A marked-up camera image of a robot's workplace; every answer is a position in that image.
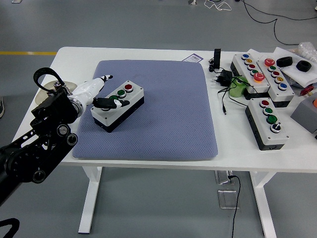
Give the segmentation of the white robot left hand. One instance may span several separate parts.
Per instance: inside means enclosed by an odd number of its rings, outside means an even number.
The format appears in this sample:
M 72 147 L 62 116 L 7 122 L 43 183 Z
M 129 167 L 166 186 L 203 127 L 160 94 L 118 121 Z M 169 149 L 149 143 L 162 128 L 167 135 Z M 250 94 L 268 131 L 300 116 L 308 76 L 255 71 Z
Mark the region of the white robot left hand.
M 85 112 L 86 107 L 91 104 L 100 109 L 117 109 L 128 106 L 130 102 L 127 100 L 96 98 L 98 93 L 103 89 L 105 82 L 111 78 L 113 78 L 112 75 L 103 75 L 91 81 L 84 82 L 77 86 L 68 98 L 81 113 Z

